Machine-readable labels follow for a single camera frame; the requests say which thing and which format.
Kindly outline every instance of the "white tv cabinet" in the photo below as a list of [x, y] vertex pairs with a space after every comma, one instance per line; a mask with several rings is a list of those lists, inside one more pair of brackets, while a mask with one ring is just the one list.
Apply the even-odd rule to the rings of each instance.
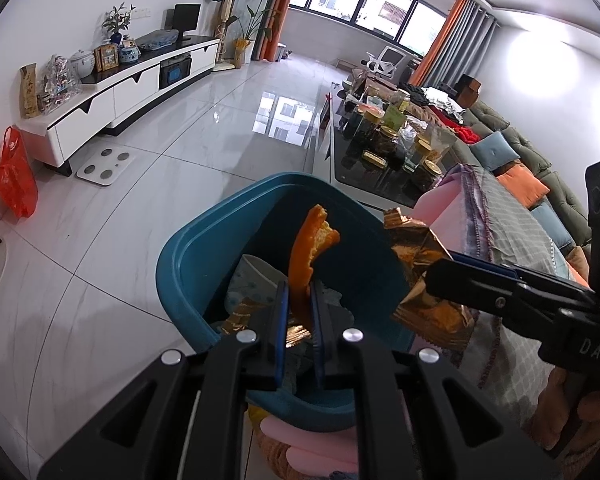
[[[190, 36], [171, 46], [144, 52], [133, 64], [122, 64], [82, 80], [82, 92], [49, 115], [18, 122], [29, 156], [58, 173], [72, 173], [69, 157], [99, 132], [119, 135], [149, 110], [208, 75], [216, 63], [219, 40]], [[191, 73], [159, 88], [160, 62], [191, 54]]]

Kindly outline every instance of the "cabinet leg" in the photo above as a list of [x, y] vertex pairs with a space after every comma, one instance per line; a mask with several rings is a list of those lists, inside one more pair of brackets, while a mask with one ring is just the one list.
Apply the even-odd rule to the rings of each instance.
[[74, 174], [73, 170], [71, 169], [71, 164], [68, 160], [66, 160], [64, 164], [58, 168], [45, 162], [45, 168], [49, 168], [51, 171], [54, 171], [62, 176], [72, 176], [72, 174]]

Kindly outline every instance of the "teal trash can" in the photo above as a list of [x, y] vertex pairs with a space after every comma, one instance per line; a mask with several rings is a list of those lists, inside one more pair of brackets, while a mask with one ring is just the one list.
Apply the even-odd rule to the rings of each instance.
[[[224, 296], [242, 254], [253, 254], [284, 274], [307, 212], [316, 204], [340, 232], [340, 243], [322, 254], [314, 276], [342, 294], [354, 325], [407, 351], [414, 335], [390, 316], [408, 292], [402, 266], [382, 222], [325, 181], [305, 173], [280, 173], [245, 188], [174, 234], [156, 269], [160, 302], [196, 352], [220, 336], [210, 326], [224, 320]], [[248, 392], [248, 400], [307, 431], [339, 431], [355, 425], [351, 390], [325, 391], [315, 378], [298, 380], [295, 395]]]

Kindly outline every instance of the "wall socket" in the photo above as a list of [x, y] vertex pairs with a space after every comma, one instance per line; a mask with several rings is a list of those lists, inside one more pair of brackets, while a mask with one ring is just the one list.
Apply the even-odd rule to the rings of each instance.
[[151, 9], [134, 9], [131, 13], [132, 20], [139, 20], [140, 18], [150, 18], [151, 17]]

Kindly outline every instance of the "metal rivet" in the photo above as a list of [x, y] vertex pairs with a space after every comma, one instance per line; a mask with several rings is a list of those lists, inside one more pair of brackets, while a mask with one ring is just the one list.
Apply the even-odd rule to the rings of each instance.
[[437, 363], [439, 361], [440, 354], [433, 348], [423, 348], [418, 352], [418, 357], [421, 361], [432, 365], [433, 363]]
[[357, 343], [358, 341], [362, 341], [365, 335], [362, 333], [362, 330], [358, 330], [357, 328], [347, 328], [343, 333], [342, 337], [345, 341], [349, 341], [350, 343]]
[[182, 354], [178, 350], [167, 350], [160, 356], [160, 361], [167, 366], [176, 365], [182, 361]]
[[241, 330], [235, 335], [235, 338], [241, 343], [253, 343], [258, 338], [258, 334], [249, 329]]

